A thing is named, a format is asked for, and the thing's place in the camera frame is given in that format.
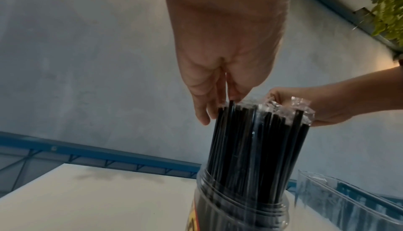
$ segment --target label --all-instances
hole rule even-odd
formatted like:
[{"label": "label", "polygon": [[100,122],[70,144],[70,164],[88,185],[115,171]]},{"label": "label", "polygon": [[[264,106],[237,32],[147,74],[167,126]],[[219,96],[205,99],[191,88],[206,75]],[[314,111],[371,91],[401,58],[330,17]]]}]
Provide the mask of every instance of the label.
[{"label": "label", "polygon": [[190,209],[188,224],[186,225],[186,231],[200,231],[194,199],[192,202],[192,208]]}]

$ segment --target clear plastic container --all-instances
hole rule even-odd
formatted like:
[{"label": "clear plastic container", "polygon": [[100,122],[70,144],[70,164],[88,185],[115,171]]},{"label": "clear plastic container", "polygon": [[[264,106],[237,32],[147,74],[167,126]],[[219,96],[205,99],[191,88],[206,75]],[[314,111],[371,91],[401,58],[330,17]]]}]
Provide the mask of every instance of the clear plastic container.
[{"label": "clear plastic container", "polygon": [[281,203],[269,205],[231,194],[202,167],[187,230],[282,231],[289,223],[288,206],[285,195]]},{"label": "clear plastic container", "polygon": [[294,231],[403,231],[403,208],[339,179],[300,171]]}]

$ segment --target blue trim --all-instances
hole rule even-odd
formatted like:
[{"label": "blue trim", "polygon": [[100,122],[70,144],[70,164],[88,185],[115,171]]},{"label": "blue trim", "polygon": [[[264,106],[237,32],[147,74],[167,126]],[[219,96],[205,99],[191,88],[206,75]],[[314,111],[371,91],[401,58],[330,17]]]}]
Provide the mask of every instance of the blue trim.
[{"label": "blue trim", "polygon": [[[368,21],[368,19],[365,17],[365,15],[367,14],[363,14],[362,11],[354,12],[337,0],[318,0],[318,1],[321,2],[323,5],[325,5],[326,7],[328,7],[330,10],[334,11],[342,18],[344,18],[345,20],[347,20],[348,22],[357,26],[359,29],[363,30],[369,35],[372,35],[372,32],[374,31],[374,25],[372,21]],[[374,36],[374,38],[382,42],[386,46],[388,46],[390,49],[398,53],[403,53],[402,47],[400,47],[397,43],[386,39],[383,35],[377,35]]]},{"label": "blue trim", "polygon": [[0,145],[197,173],[199,164],[0,132]]}]

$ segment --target transparent plastic box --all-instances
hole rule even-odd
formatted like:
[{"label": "transparent plastic box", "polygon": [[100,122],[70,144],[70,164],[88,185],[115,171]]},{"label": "transparent plastic box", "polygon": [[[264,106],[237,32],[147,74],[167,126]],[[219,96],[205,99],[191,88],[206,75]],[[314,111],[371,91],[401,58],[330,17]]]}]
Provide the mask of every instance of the transparent plastic box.
[{"label": "transparent plastic box", "polygon": [[293,231],[403,231],[403,208],[339,179],[300,171]]}]

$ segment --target hand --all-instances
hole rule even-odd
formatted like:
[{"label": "hand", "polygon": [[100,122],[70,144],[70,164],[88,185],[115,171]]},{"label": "hand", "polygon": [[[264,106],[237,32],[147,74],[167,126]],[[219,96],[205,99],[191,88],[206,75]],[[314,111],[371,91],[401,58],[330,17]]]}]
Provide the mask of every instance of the hand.
[{"label": "hand", "polygon": [[240,101],[270,74],[289,0],[166,1],[179,70],[207,125],[226,100],[226,84],[228,98]]},{"label": "hand", "polygon": [[310,108],[315,111],[312,126],[327,126],[344,122],[353,115],[348,111],[348,100],[343,88],[338,84],[307,88],[273,88],[266,98],[274,97],[275,101],[289,106],[291,97],[304,98],[311,101]]}]

